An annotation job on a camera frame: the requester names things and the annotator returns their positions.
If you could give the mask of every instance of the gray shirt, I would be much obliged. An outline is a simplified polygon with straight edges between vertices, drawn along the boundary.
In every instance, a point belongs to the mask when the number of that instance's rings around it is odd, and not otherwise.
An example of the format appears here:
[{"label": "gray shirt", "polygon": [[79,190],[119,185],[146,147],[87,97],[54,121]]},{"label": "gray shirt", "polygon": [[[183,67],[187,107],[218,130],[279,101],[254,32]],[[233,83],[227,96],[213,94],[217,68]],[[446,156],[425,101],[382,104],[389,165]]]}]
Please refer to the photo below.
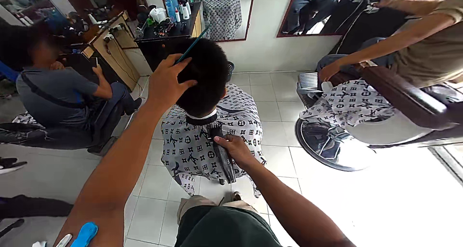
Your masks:
[{"label": "gray shirt", "polygon": [[[26,67],[24,72],[40,90],[65,102],[83,102],[83,94],[92,95],[98,88],[97,84],[70,67],[63,70]],[[33,93],[21,75],[16,80],[16,88],[24,107],[43,126],[81,128],[86,123],[88,108],[67,108],[54,104]]]}]

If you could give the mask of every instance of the tan shirt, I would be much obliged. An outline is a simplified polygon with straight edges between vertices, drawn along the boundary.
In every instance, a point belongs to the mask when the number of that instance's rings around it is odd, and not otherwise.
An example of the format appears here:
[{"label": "tan shirt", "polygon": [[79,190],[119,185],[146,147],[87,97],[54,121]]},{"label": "tan shirt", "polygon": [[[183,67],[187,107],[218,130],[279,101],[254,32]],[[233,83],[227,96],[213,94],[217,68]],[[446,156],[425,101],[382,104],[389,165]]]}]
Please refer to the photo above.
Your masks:
[{"label": "tan shirt", "polygon": [[456,24],[399,50],[392,70],[416,87],[457,78],[463,73],[463,0],[444,0],[431,14],[445,13]]}]

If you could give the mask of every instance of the patterned barber cape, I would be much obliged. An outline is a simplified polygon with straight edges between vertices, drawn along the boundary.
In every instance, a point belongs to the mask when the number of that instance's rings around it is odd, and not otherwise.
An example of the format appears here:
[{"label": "patterned barber cape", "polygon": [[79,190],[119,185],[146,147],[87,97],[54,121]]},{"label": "patterned barber cape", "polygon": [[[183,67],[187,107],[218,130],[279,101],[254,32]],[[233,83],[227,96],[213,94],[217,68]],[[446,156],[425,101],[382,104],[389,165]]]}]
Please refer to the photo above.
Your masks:
[{"label": "patterned barber cape", "polygon": [[[224,133],[238,135],[246,142],[251,153],[263,165],[262,124],[254,99],[234,84],[228,84],[227,95],[217,104],[217,113],[212,118],[222,124]],[[224,179],[225,175],[214,152],[212,142],[207,140],[207,123],[203,126],[187,122],[185,110],[174,105],[162,121],[164,138],[162,163],[167,167],[177,184],[190,195],[198,194],[193,182],[203,176],[208,179]],[[254,195],[260,192],[249,175],[233,162],[235,176],[247,176],[254,186]]]}]

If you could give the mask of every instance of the mirror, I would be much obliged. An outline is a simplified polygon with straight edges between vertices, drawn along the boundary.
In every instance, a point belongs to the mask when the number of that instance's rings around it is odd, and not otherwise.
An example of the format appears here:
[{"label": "mirror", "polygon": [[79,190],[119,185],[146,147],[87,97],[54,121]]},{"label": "mirror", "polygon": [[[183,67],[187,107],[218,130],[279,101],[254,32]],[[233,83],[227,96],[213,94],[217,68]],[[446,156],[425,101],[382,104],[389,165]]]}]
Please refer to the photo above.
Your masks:
[{"label": "mirror", "polygon": [[291,0],[277,37],[344,34],[367,5],[379,0]]},{"label": "mirror", "polygon": [[194,27],[196,36],[209,26],[209,30],[203,37],[213,41],[233,41],[246,40],[249,28],[249,19],[251,18],[253,0],[170,0],[178,4],[188,1],[191,8],[198,6],[199,9],[193,9],[192,12],[197,14],[190,15],[195,19]]}]

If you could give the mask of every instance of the barber cape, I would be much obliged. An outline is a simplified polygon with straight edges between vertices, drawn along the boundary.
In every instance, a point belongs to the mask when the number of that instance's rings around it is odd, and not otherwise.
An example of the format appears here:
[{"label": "barber cape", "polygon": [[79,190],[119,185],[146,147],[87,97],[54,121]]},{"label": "barber cape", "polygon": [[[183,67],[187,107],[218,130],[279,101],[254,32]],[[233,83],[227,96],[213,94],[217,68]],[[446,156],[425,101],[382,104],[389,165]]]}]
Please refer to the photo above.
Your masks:
[{"label": "barber cape", "polygon": [[360,79],[339,84],[329,93],[324,92],[321,98],[299,117],[346,127],[368,120],[385,120],[394,114],[394,107],[373,87]]},{"label": "barber cape", "polygon": [[[187,116],[185,110],[174,105],[162,121],[164,147],[161,161],[190,196],[199,192],[199,188],[194,187],[198,176],[226,180],[213,142],[207,140],[207,124],[214,121],[222,124],[224,134],[240,136],[259,162],[263,165],[267,162],[262,154],[262,124],[254,99],[234,84],[226,87],[227,95],[219,101],[212,114],[198,119]],[[233,169],[237,178],[248,177],[255,197],[260,196],[250,176],[234,161]]]}]

